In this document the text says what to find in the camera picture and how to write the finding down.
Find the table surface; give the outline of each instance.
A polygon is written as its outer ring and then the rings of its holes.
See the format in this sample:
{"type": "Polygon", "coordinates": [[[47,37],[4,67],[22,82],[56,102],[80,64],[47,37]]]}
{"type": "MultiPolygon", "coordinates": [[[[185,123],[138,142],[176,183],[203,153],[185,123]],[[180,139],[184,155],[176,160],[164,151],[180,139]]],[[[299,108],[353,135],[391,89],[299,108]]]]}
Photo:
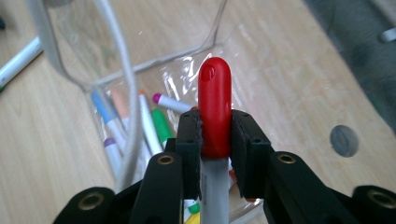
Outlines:
{"type": "MultiPolygon", "coordinates": [[[[128,4],[118,1],[115,6],[122,20],[130,17],[128,4]]],[[[231,1],[228,7],[252,8],[238,4],[231,1]]],[[[395,136],[304,3],[262,4],[261,10],[252,10],[264,18],[261,39],[243,43],[245,51],[239,53],[264,54],[264,61],[256,56],[250,61],[263,69],[245,70],[244,75],[233,67],[239,56],[229,58],[243,109],[257,120],[275,150],[298,154],[327,186],[346,195],[359,185],[396,191],[395,136]],[[332,149],[330,132],[336,125],[346,125],[358,136],[359,149],[351,158],[332,149]]],[[[0,31],[0,64],[5,64],[36,30],[22,0],[1,1],[0,15],[7,23],[0,31]]],[[[153,74],[139,81],[147,94],[165,92],[163,80],[153,74]]],[[[114,188],[89,101],[59,76],[44,54],[1,92],[0,115],[2,223],[49,223],[83,189],[114,188]]],[[[235,194],[232,189],[232,203],[238,204],[235,194]]]]}

